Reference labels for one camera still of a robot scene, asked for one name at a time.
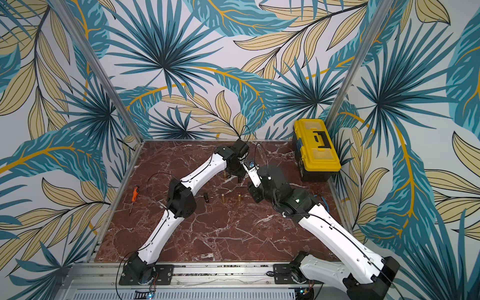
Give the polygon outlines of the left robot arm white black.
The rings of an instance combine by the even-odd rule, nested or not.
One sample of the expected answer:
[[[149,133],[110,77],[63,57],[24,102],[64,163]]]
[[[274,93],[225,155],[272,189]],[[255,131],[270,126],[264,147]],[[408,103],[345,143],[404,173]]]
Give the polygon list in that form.
[[[231,146],[218,146],[209,159],[192,173],[181,179],[172,178],[164,214],[147,241],[132,253],[122,271],[118,272],[119,285],[150,285],[154,282],[159,273],[155,266],[161,251],[175,229],[195,212],[196,194],[220,172],[227,171],[230,175],[243,178],[246,174],[243,163],[248,151],[249,146],[242,139]]]

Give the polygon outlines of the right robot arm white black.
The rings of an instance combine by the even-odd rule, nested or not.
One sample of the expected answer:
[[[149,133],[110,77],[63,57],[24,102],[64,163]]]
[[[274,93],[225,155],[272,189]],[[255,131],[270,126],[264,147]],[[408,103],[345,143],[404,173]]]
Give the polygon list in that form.
[[[386,299],[400,268],[393,257],[382,257],[360,243],[307,189],[287,182],[279,167],[250,164],[245,170],[251,180],[249,192],[257,203],[270,202],[282,217],[310,232],[339,259],[333,263],[301,252],[283,276],[298,284],[330,285],[351,300]]]

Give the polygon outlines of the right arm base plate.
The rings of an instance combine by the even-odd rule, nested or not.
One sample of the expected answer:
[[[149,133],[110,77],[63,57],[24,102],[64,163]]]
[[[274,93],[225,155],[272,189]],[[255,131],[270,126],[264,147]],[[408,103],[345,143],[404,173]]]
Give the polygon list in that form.
[[[322,281],[307,279],[300,269],[292,264],[274,264],[266,275],[273,278],[276,285],[323,284]]]

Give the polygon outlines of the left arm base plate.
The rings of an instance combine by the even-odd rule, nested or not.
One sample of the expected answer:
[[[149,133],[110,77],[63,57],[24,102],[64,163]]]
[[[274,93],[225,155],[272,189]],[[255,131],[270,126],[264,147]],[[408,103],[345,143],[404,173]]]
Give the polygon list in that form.
[[[159,285],[171,284],[174,266],[172,264],[156,264],[144,269],[127,264],[118,281],[120,286]]]

